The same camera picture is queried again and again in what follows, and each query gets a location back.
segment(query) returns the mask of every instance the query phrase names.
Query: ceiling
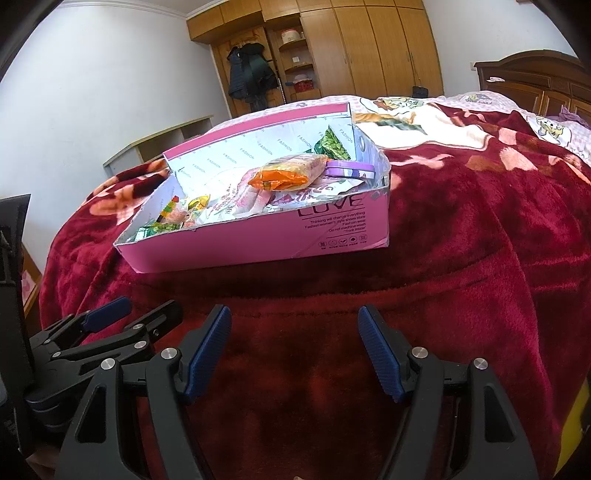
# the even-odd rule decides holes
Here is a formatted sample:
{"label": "ceiling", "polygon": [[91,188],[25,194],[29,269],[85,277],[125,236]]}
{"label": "ceiling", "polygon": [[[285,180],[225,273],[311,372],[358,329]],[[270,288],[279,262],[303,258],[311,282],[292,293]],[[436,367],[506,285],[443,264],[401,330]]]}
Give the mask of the ceiling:
{"label": "ceiling", "polygon": [[184,15],[187,15],[195,9],[203,7],[207,4],[211,4],[213,6],[215,4],[222,3],[219,0],[213,2],[212,0],[142,0],[142,2],[145,4],[171,8],[172,10],[181,12]]}

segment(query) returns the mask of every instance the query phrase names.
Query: red fleece blanket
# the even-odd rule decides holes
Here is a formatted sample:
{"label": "red fleece blanket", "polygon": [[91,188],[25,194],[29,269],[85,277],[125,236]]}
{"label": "red fleece blanket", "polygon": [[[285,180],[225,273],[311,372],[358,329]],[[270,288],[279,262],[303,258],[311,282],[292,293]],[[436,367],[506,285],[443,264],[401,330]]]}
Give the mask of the red fleece blanket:
{"label": "red fleece blanket", "polygon": [[[540,477],[550,478],[591,364],[591,171],[539,140],[517,112],[440,108],[491,138],[485,151],[426,144],[387,152],[395,164],[388,248],[136,274],[112,243],[168,174],[154,162],[95,190],[57,234],[43,325],[128,296],[134,311],[105,336],[176,299],[184,322],[161,349],[224,303],[233,317],[228,346],[206,395],[188,409],[216,479],[359,480],[376,478],[401,411],[357,331],[358,309],[373,303],[412,345],[441,359],[485,357]],[[145,402],[140,411],[153,476],[165,478]]]}

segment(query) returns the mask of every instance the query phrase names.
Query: wooden wardrobe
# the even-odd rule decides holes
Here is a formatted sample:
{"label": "wooden wardrobe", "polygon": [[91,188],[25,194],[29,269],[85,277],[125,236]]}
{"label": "wooden wardrobe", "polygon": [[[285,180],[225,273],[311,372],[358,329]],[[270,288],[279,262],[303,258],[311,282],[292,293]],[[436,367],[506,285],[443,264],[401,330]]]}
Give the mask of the wooden wardrobe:
{"label": "wooden wardrobe", "polygon": [[[278,41],[282,29],[294,27],[304,34],[318,97],[411,96],[413,86],[426,87],[431,97],[443,94],[422,0],[229,0],[187,24],[192,40],[212,44],[222,83],[229,74],[224,64],[229,47],[259,37],[270,46],[265,56],[273,56],[272,68],[285,85],[286,72],[297,65],[286,63]],[[271,41],[262,37],[265,33]],[[285,101],[296,101],[288,87],[284,90]],[[283,101],[279,93],[268,97],[270,105]],[[237,115],[245,113],[235,107]]]}

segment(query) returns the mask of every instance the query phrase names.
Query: red basket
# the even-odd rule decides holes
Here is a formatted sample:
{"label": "red basket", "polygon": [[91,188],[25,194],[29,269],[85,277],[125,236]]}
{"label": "red basket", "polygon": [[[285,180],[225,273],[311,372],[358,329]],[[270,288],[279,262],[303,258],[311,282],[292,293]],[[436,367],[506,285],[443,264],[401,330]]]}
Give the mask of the red basket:
{"label": "red basket", "polygon": [[314,82],[312,80],[302,80],[301,82],[294,84],[294,89],[297,93],[314,90]]}

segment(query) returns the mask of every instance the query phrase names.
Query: orange snack bag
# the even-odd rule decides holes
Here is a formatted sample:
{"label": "orange snack bag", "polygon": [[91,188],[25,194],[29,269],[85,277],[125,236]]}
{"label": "orange snack bag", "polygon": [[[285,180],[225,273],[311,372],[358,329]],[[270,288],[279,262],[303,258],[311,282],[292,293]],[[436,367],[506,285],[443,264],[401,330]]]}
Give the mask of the orange snack bag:
{"label": "orange snack bag", "polygon": [[315,181],[326,167],[326,155],[300,153],[263,165],[248,184],[259,190],[300,190]]}

